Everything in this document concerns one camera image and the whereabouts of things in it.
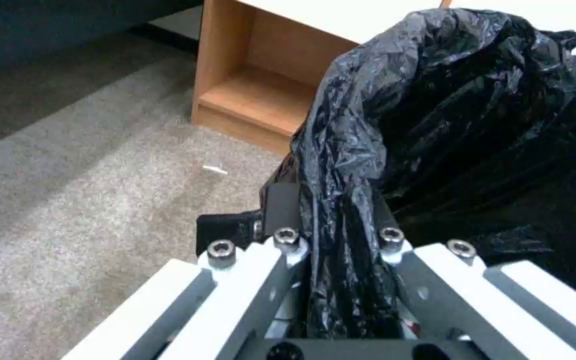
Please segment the screw head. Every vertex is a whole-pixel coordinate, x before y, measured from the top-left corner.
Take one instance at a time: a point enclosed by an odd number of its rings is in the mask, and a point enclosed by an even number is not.
[[[215,240],[208,245],[208,264],[218,269],[233,266],[237,260],[235,244],[228,239]]]
[[[292,227],[280,227],[272,235],[274,246],[285,252],[295,251],[299,248],[299,234]]]
[[[457,255],[459,259],[464,260],[466,264],[472,265],[474,258],[477,256],[477,250],[473,244],[461,239],[450,239],[446,243],[446,248],[451,253]]]
[[[404,232],[396,227],[384,227],[379,231],[381,248],[384,250],[399,251],[406,237]]]

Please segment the carpet floor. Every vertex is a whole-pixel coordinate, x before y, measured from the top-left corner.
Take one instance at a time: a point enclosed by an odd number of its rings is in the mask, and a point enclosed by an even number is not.
[[[258,208],[281,158],[190,125],[194,73],[129,34],[0,71],[0,359],[60,358],[194,262],[199,214]]]

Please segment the black plastic bag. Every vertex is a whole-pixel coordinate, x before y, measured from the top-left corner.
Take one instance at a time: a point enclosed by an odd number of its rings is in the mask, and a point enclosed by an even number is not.
[[[576,287],[576,32],[410,13],[334,60],[269,182],[301,184],[311,338],[397,337],[375,199],[414,246],[471,241]]]

